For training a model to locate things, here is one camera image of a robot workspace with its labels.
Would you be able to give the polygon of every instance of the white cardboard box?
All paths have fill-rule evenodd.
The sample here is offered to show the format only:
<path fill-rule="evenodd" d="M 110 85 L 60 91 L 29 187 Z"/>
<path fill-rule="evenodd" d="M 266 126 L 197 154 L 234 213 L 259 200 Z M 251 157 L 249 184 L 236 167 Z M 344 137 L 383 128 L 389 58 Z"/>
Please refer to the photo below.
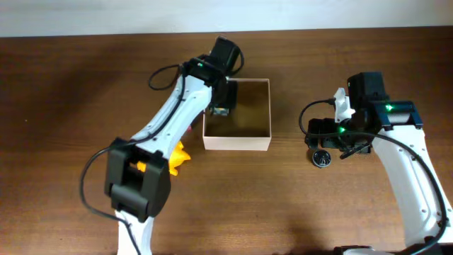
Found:
<path fill-rule="evenodd" d="M 203 115 L 205 149 L 267 151 L 270 128 L 269 79 L 238 82 L 236 108 L 227 116 Z"/>

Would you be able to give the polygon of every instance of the white wall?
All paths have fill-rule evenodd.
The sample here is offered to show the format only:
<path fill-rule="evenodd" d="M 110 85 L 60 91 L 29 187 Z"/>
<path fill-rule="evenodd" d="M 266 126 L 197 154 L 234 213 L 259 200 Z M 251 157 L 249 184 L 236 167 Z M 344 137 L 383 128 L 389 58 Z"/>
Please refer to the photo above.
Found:
<path fill-rule="evenodd" d="M 0 36 L 453 25 L 453 0 L 0 0 Z"/>

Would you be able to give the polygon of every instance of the small white part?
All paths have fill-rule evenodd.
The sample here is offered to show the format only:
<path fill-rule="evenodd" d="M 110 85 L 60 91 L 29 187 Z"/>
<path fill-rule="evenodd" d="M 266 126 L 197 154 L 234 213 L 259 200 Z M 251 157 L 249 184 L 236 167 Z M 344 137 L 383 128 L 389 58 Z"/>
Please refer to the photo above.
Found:
<path fill-rule="evenodd" d="M 148 217 L 148 219 L 140 223 L 134 215 L 131 215 L 125 211 L 115 211 L 115 215 L 118 218 L 126 220 L 130 223 L 130 229 L 135 238 L 135 243 L 139 247 L 142 255 L 152 255 L 151 253 L 151 235 L 153 231 L 154 218 Z M 121 222 L 118 222 L 118 253 L 117 255 L 137 255 L 132 241 L 130 240 L 129 234 L 127 233 L 126 226 Z"/>
<path fill-rule="evenodd" d="M 345 89 L 338 88 L 333 97 L 335 98 L 335 122 L 340 123 L 345 119 L 351 118 L 355 110 L 350 107 L 349 96 L 346 96 Z"/>
<path fill-rule="evenodd" d="M 180 76 L 173 93 L 165 102 L 164 106 L 142 130 L 135 134 L 132 139 L 139 140 L 153 133 L 165 121 L 175 107 L 183 86 L 183 78 Z M 161 151 L 165 159 L 169 159 L 184 132 L 192 121 L 210 104 L 212 88 L 205 86 L 205 82 L 193 76 L 185 78 L 185 91 L 183 101 L 178 110 L 173 114 L 163 130 L 152 140 L 137 144 L 137 147 L 147 152 Z"/>
<path fill-rule="evenodd" d="M 375 251 L 373 249 L 361 248 L 361 249 L 348 249 L 343 253 L 344 255 L 390 255 L 390 253 L 383 251 Z"/>
<path fill-rule="evenodd" d="M 452 206 L 445 196 L 428 155 L 423 130 L 418 130 L 413 125 L 401 125 L 394 126 L 390 131 L 382 129 L 379 134 L 404 143 L 422 157 L 442 192 L 447 217 L 453 219 L 453 212 L 448 210 Z M 434 237 L 439 232 L 440 227 L 437 222 L 441 218 L 437 214 L 440 212 L 437 197 L 425 170 L 413 160 L 409 152 L 397 144 L 375 138 L 372 146 L 386 169 L 398 202 L 403 218 L 406 246 L 425 243 L 425 237 Z M 439 243 L 451 242 L 453 242 L 453 230 L 449 222 Z"/>

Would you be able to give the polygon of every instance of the green led light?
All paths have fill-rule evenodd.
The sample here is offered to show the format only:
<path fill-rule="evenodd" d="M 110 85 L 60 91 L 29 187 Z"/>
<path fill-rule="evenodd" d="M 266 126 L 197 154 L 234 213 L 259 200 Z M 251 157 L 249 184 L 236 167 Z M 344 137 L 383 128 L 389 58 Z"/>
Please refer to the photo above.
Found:
<path fill-rule="evenodd" d="M 394 107 L 389 104 L 385 105 L 385 109 L 387 109 L 387 111 L 391 111 L 391 109 L 393 109 L 393 108 Z"/>

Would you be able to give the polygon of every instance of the yellow object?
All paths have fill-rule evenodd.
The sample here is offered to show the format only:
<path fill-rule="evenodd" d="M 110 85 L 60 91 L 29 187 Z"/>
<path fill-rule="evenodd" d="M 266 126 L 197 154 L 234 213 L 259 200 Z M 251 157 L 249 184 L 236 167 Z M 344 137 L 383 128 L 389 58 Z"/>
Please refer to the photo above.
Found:
<path fill-rule="evenodd" d="M 183 151 L 183 143 L 180 141 L 176 145 L 173 152 L 171 152 L 170 160 L 168 161 L 168 170 L 170 171 L 171 175 L 177 176 L 178 170 L 176 169 L 177 166 L 180 166 L 184 161 L 190 160 L 189 154 Z"/>
<path fill-rule="evenodd" d="M 139 169 L 142 172 L 145 172 L 147 170 L 147 165 L 143 162 L 137 162 L 137 169 Z"/>

